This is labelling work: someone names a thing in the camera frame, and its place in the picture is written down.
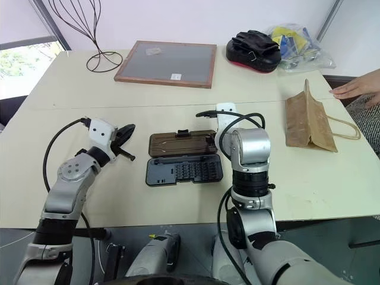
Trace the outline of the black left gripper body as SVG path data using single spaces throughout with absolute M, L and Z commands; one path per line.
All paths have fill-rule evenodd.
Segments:
M 114 153 L 115 156 L 119 155 L 119 149 L 120 149 L 120 147 L 122 145 L 122 143 L 121 143 L 121 137 L 124 134 L 124 130 L 125 130 L 124 127 L 118 129 L 117 132 L 116 132 L 116 135 L 115 135 L 114 139 L 111 142 L 110 148 L 111 148 L 111 150 L 112 150 L 112 152 Z

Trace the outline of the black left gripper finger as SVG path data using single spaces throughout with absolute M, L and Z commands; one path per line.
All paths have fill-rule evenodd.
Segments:
M 128 124 L 118 129 L 118 140 L 129 140 L 135 130 L 135 124 Z
M 122 148 L 118 148 L 118 154 L 122 155 L 122 156 L 124 156 L 124 157 L 126 157 L 128 159 L 130 159 L 130 161 L 132 161 L 132 162 L 135 160 L 135 156 L 134 155 L 132 155 L 131 153 L 129 153 L 129 152 L 125 151 L 125 150 L 123 150 Z

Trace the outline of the person's bare hand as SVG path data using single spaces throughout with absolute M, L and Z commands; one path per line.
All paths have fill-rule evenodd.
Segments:
M 379 104 L 379 69 L 357 77 L 350 82 L 330 90 L 337 99 L 349 99 L 364 94 L 371 94 L 372 98 L 365 104 L 368 109 Z

